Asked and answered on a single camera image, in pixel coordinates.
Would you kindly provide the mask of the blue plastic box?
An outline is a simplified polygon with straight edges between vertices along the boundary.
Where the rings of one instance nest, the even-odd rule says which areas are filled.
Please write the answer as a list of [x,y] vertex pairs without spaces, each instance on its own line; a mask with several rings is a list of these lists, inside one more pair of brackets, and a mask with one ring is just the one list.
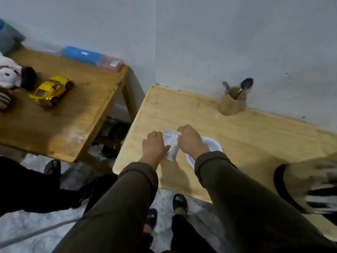
[[96,66],[104,55],[74,46],[66,46],[62,50],[62,56]]

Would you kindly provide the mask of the white round plate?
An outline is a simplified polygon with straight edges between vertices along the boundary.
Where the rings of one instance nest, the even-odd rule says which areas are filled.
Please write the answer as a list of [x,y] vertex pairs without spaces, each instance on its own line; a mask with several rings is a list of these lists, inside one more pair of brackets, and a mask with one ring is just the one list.
[[[223,149],[221,145],[217,142],[217,140],[206,137],[206,136],[201,136],[203,144],[210,150],[210,151],[220,151],[223,153]],[[189,163],[189,165],[194,169],[195,166],[195,160],[189,155],[186,154],[186,159]]]

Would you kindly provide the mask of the person's sandal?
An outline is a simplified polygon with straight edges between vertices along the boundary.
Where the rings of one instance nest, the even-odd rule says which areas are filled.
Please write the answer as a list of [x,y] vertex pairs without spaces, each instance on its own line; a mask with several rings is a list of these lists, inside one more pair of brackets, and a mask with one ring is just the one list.
[[61,161],[53,159],[44,169],[44,174],[56,179],[58,182],[61,180]]
[[143,228],[143,244],[145,248],[150,248],[153,242],[152,232],[157,224],[158,211],[155,208],[150,208],[145,219]]
[[185,217],[188,212],[186,197],[182,194],[175,194],[172,201],[172,207],[175,215],[183,215]]

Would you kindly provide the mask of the person's left forearm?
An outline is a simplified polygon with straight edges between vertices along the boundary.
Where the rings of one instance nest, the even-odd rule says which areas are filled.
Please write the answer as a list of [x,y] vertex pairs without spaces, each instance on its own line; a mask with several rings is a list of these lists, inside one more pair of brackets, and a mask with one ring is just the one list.
[[52,253],[140,253],[145,219],[157,190],[154,168],[130,163]]

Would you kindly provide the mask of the white paper napkin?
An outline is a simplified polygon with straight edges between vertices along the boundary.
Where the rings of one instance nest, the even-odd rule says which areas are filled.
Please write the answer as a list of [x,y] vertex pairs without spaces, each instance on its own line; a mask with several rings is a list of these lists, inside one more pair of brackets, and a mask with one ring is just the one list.
[[176,157],[179,151],[178,147],[178,137],[181,135],[181,132],[167,129],[163,134],[164,145],[170,145],[170,149],[167,152],[165,159],[171,162],[176,161]]

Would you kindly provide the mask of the pink and white plush toy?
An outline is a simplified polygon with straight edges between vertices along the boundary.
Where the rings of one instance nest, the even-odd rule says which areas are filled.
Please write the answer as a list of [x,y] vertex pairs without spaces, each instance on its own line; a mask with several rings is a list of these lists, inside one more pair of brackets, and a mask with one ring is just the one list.
[[12,106],[15,100],[12,90],[22,88],[31,91],[36,80],[37,74],[32,67],[20,66],[0,52],[0,112]]

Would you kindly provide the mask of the yellow toy car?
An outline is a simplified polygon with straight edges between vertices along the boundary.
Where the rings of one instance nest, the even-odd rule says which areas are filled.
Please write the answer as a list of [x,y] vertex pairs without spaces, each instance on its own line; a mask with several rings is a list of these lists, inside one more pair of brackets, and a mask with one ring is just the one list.
[[41,106],[55,106],[73,86],[74,81],[63,76],[53,76],[43,81],[32,94],[29,94],[29,98]]

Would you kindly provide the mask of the person's left hand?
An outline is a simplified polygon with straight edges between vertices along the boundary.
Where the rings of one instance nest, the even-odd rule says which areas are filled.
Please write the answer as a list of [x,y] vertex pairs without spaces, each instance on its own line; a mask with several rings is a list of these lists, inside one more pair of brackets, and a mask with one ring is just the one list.
[[139,162],[148,164],[156,170],[160,162],[165,158],[163,155],[164,141],[162,132],[153,131],[142,141],[142,157]]

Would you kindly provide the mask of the black shoe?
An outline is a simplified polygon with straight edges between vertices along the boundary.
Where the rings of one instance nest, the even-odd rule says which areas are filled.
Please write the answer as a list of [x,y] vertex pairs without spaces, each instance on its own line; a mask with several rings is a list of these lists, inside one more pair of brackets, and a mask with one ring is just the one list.
[[108,144],[104,142],[101,151],[104,157],[113,159],[118,156],[130,126],[130,123],[118,122],[111,127],[107,135],[107,138],[109,139]]

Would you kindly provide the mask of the large metal spoon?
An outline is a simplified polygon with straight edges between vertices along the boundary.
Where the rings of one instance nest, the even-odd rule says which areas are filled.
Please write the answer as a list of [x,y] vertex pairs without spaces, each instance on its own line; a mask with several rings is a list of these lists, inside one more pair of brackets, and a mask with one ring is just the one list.
[[253,78],[246,78],[245,80],[243,80],[240,83],[240,89],[239,89],[239,91],[237,92],[236,96],[233,99],[237,100],[239,98],[239,96],[240,96],[241,93],[243,93],[244,91],[249,90],[252,87],[253,83],[254,83],[254,79]]

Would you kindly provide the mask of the person's left sandal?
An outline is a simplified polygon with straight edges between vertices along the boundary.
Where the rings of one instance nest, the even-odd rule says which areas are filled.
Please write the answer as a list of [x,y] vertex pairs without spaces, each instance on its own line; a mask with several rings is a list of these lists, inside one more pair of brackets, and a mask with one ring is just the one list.
[[145,248],[150,248],[153,242],[152,232],[157,224],[158,211],[155,208],[150,208],[145,219],[143,228],[143,244]]

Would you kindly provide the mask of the pink translucent plastic box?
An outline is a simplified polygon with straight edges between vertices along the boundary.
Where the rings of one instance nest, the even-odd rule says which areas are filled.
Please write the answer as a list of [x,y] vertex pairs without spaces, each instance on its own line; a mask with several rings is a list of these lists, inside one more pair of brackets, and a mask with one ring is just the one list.
[[103,55],[96,65],[100,68],[109,70],[114,73],[118,73],[124,67],[124,61],[114,56]]

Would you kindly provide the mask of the person's right forearm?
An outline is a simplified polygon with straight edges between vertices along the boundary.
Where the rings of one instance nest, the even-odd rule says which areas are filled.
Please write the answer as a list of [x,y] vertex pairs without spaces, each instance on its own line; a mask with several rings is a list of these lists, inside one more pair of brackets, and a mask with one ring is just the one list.
[[337,253],[302,214],[220,152],[201,154],[195,174],[229,232],[234,253]]

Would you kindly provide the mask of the brown wooden side table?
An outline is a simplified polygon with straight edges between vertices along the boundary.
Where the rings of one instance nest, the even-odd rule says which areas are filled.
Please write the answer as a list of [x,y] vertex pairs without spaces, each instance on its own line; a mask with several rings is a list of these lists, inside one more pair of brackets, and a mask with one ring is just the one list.
[[74,86],[51,108],[35,104],[27,91],[16,89],[13,109],[0,113],[0,145],[70,163],[82,161],[102,174],[112,174],[107,163],[88,151],[93,142],[112,144],[110,139],[100,140],[103,137],[97,135],[120,92],[134,121],[137,111],[128,81],[130,67],[124,65],[114,73],[23,46],[9,57],[20,65],[33,67],[40,80],[65,76],[74,81]]

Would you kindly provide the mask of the wooden utensil holder cup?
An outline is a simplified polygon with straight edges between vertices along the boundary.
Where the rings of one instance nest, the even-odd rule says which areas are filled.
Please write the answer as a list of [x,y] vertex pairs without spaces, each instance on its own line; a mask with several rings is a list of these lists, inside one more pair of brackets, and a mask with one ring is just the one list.
[[240,88],[233,87],[230,89],[229,93],[225,93],[219,103],[217,104],[217,110],[225,116],[232,116],[243,112],[247,108],[247,93],[246,91],[241,91],[239,96]]

